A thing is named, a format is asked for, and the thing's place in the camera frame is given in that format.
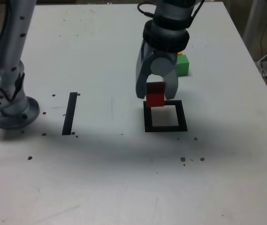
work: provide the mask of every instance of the black square frame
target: black square frame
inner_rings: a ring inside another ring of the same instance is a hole
[[[152,125],[152,112],[151,108],[146,106],[147,102],[144,101],[144,121],[145,132],[182,132],[188,131],[186,126],[184,111],[181,100],[168,100],[165,101],[165,105],[175,105],[178,126],[157,126]]]

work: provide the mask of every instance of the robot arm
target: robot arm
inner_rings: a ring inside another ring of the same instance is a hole
[[[158,0],[153,15],[144,27],[143,42],[137,59],[136,94],[146,95],[150,74],[164,78],[165,96],[174,98],[178,79],[175,72],[177,53],[186,48],[186,31],[196,0]],[[21,55],[36,0],[7,0],[6,16],[0,34],[0,128],[16,129],[33,122],[39,114],[36,100],[23,90],[24,65]]]
[[[199,7],[192,16],[196,0],[158,0],[153,19],[146,22],[136,67],[136,94],[144,98],[149,75],[163,77],[165,97],[172,99],[178,89],[176,61],[178,52],[184,50],[190,39],[188,28]]]
[[[0,128],[15,129],[33,122],[39,114],[36,100],[23,90],[21,55],[36,0],[7,0],[0,34]]]

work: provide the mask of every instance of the green block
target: green block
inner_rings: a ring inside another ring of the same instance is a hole
[[[190,63],[186,55],[178,55],[176,63],[177,76],[187,76],[189,73],[189,65]]]

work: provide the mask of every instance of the white table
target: white table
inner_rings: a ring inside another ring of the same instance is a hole
[[[267,225],[267,87],[226,8],[204,4],[189,28],[182,133],[144,132],[147,20],[136,5],[36,7],[22,60],[41,114],[0,130],[0,225]],[[62,136],[73,91],[78,137]]]

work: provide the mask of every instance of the black tape strip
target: black tape strip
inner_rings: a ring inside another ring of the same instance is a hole
[[[77,92],[71,92],[69,94],[68,107],[67,107],[66,117],[64,118],[62,135],[71,135],[73,118],[76,107],[76,100],[77,100]]]

